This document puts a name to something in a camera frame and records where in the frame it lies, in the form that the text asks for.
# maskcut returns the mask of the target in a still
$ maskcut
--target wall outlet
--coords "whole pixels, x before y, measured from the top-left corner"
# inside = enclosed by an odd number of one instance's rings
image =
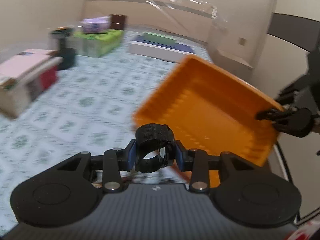
[[[247,40],[246,40],[245,38],[241,38],[241,37],[239,38],[238,43],[239,43],[240,45],[244,46],[246,42],[247,42]]]

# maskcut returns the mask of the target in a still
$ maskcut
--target green box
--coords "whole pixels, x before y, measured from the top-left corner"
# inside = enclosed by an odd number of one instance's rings
[[[78,55],[101,57],[120,45],[123,33],[121,30],[108,30],[100,34],[75,32],[74,46]]]
[[[151,33],[151,32],[144,32],[142,39],[145,41],[155,42],[155,43],[159,43],[167,46],[173,46],[174,43],[176,42],[176,39],[170,36],[165,36],[165,35]]]

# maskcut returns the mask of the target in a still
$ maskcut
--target orange plastic tray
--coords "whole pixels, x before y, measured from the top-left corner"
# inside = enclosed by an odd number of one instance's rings
[[[175,139],[210,155],[233,152],[262,166],[278,132],[255,114],[283,110],[272,98],[231,73],[197,56],[187,56],[134,114],[137,127],[167,124]],[[210,171],[212,187],[220,183]]]

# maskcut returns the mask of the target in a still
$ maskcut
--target patterned floor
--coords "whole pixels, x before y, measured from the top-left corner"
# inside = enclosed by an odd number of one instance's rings
[[[0,235],[17,223],[9,199],[19,183],[77,152],[101,155],[134,138],[132,112],[175,65],[127,53],[137,34],[126,32],[121,47],[103,58],[77,56],[76,66],[60,71],[59,81],[19,118],[0,115]],[[205,49],[192,47],[210,60]],[[169,170],[156,174],[135,180],[180,180]]]

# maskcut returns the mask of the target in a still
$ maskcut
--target gray wall stripe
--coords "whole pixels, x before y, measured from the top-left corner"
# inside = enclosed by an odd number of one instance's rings
[[[312,51],[320,34],[320,22],[288,14],[273,13],[268,34]]]
[[[121,2],[148,3],[146,0],[87,0],[87,1],[121,1]],[[172,8],[177,9],[177,10],[186,11],[189,13],[194,13],[194,14],[204,16],[207,18],[211,18],[211,16],[212,16],[210,13],[202,12],[202,11],[199,11],[196,9],[192,9],[192,8],[178,5],[178,4],[174,4],[174,3],[164,3],[164,2],[156,1],[156,0],[154,0],[154,3],[158,6],[163,6],[163,7],[171,6]]]

